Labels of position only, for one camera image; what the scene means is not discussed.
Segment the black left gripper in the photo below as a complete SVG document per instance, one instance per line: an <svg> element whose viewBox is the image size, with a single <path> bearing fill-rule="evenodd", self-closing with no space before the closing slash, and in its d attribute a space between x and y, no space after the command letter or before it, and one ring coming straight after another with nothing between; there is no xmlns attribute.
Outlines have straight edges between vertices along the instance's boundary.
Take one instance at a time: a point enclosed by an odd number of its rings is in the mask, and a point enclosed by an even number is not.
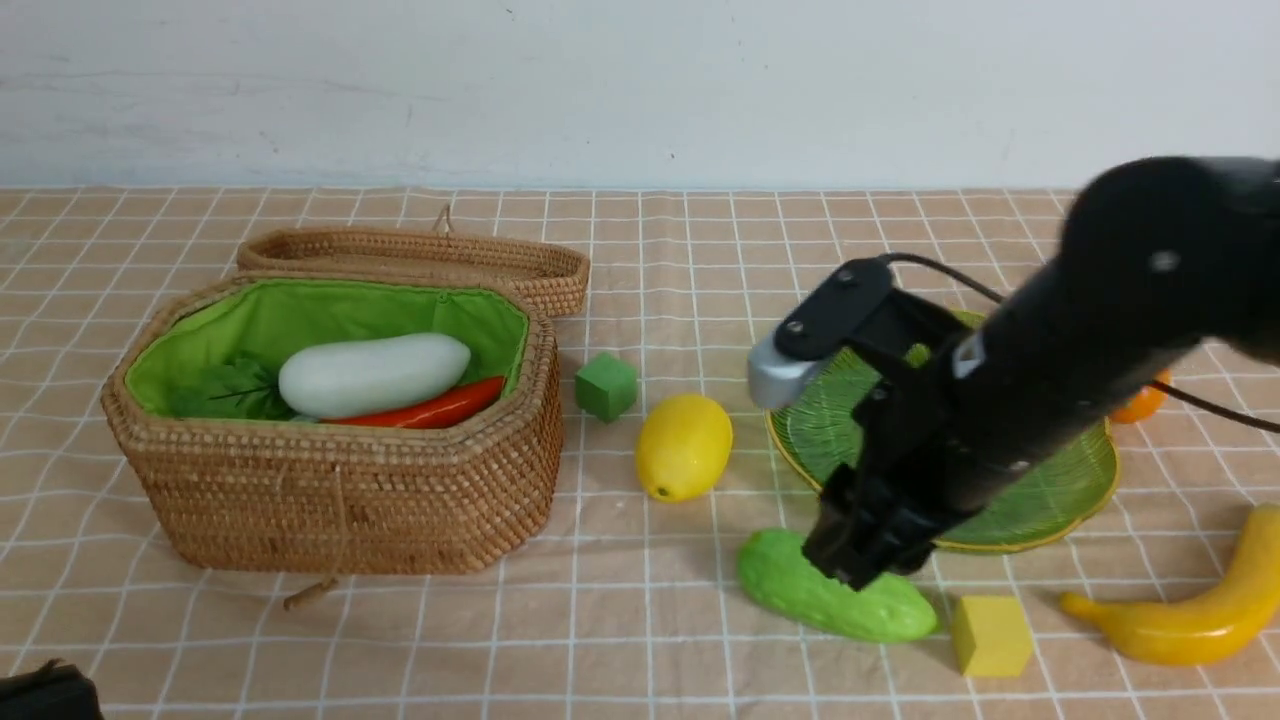
<svg viewBox="0 0 1280 720"><path fill-rule="evenodd" d="M1 719L102 720L95 683L76 665L49 660L1 679Z"/></svg>

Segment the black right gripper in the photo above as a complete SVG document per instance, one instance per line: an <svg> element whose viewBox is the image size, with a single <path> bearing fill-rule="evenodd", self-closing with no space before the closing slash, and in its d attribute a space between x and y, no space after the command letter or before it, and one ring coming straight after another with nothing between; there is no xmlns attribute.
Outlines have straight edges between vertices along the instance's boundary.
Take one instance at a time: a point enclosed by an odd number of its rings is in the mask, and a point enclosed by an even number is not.
<svg viewBox="0 0 1280 720"><path fill-rule="evenodd" d="M948 352L965 333L950 310L892 290L844 334L879 378L850 414L858 457L828 475L803 544L823 575L863 591L915 573L941 536L1000 495L1000 468L957 433Z"/></svg>

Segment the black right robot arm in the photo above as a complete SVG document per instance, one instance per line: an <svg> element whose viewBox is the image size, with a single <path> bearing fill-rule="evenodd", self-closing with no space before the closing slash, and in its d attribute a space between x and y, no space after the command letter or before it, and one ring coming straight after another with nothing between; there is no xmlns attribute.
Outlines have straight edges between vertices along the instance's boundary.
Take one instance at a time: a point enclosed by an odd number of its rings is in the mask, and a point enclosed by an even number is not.
<svg viewBox="0 0 1280 720"><path fill-rule="evenodd" d="M1056 255L977 328L900 290L891 256L845 263L778 328L804 361L879 373L852 410L803 552L855 589L915 571L980 514L1203 341L1277 361L1277 163L1148 158L1093 179Z"/></svg>

